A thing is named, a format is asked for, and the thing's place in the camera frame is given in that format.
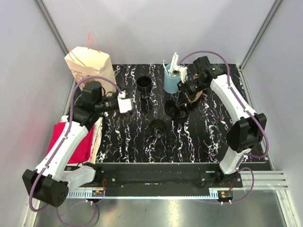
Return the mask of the black paper coffee cup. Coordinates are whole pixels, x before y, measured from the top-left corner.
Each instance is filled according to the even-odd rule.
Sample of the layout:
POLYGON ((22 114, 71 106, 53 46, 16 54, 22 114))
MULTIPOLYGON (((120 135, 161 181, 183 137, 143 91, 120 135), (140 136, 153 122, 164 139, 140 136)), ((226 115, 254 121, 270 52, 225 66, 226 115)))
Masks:
POLYGON ((155 119, 149 125, 151 135, 156 139, 161 139, 166 132, 166 123, 163 120, 155 119))

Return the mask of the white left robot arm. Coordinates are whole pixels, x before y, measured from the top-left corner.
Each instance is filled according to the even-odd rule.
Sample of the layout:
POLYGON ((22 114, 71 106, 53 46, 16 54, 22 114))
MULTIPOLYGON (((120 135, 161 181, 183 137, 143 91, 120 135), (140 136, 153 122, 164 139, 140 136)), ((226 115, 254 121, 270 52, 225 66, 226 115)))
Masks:
POLYGON ((27 169, 22 180, 29 195, 32 211, 32 200, 37 199, 53 207, 63 204, 70 191, 89 184, 98 187, 105 180, 102 168, 90 162, 84 162, 76 170, 64 173, 68 161, 80 142, 88 135, 102 112, 119 110, 130 113, 134 109, 129 88, 124 84, 117 85, 116 92, 103 94, 102 85, 97 81, 88 82, 76 105, 71 105, 70 115, 62 133, 52 149, 34 170, 27 169))

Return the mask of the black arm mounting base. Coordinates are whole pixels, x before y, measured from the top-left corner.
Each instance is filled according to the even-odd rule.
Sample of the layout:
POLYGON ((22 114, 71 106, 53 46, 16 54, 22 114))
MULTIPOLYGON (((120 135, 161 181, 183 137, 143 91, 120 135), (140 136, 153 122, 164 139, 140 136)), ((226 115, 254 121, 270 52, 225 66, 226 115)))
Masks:
POLYGON ((243 187, 241 175, 224 177, 217 163, 101 163, 106 197, 198 197, 210 189, 243 187))

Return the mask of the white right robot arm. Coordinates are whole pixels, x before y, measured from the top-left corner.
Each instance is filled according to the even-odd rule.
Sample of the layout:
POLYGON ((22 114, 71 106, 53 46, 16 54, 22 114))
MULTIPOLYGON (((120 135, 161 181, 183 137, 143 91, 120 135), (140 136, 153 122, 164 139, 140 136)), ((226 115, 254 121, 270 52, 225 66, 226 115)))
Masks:
POLYGON ((168 72, 180 77, 178 102, 192 102, 197 93, 209 88, 220 98, 227 109, 233 126, 227 133, 228 149, 219 163, 219 173, 215 182, 219 187, 226 187, 232 182, 232 174, 239 170, 245 156, 250 155, 252 148, 260 143, 264 136, 267 118, 257 113, 240 95, 229 75, 227 65, 212 65, 208 57, 197 58, 193 62, 192 73, 187 67, 178 66, 173 60, 168 72))

